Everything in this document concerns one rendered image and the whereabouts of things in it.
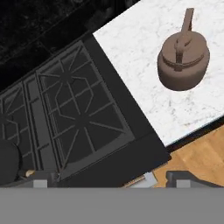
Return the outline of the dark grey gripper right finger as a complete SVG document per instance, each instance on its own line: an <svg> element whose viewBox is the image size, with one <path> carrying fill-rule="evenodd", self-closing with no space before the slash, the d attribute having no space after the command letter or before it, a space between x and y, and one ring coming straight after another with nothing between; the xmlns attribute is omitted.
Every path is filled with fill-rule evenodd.
<svg viewBox="0 0 224 224"><path fill-rule="evenodd" d="M168 171L166 173L166 187L173 188L197 188L220 187L215 183L197 178L189 171Z"/></svg>

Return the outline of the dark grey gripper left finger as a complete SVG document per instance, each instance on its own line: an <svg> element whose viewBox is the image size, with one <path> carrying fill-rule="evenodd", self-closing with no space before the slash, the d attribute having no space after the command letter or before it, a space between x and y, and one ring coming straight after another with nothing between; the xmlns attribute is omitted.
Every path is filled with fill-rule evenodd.
<svg viewBox="0 0 224 224"><path fill-rule="evenodd" d="M49 188L57 185L58 174L54 171L36 171L29 178L10 183L7 187Z"/></svg>

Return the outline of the black stove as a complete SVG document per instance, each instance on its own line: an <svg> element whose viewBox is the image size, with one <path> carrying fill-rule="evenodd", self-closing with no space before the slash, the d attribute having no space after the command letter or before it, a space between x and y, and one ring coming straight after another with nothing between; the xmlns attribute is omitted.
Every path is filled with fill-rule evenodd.
<svg viewBox="0 0 224 224"><path fill-rule="evenodd" d="M171 158L91 34L0 64L0 140L57 187L120 187Z"/></svg>

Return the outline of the brown kettle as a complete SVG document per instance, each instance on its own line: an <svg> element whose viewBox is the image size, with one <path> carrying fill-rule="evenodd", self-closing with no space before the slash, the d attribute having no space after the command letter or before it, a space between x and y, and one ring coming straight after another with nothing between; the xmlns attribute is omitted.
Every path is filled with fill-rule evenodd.
<svg viewBox="0 0 224 224"><path fill-rule="evenodd" d="M192 30L194 8L185 10L182 28L165 40L157 56L161 83L173 91L196 87L204 78L210 60L205 37Z"/></svg>

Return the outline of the black pan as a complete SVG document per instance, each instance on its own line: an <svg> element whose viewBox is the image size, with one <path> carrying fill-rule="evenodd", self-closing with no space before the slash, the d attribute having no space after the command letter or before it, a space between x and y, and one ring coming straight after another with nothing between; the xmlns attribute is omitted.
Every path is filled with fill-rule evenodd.
<svg viewBox="0 0 224 224"><path fill-rule="evenodd" d="M0 140L0 186L8 185L19 178L27 179L34 173L34 170L21 168L19 149L14 143Z"/></svg>

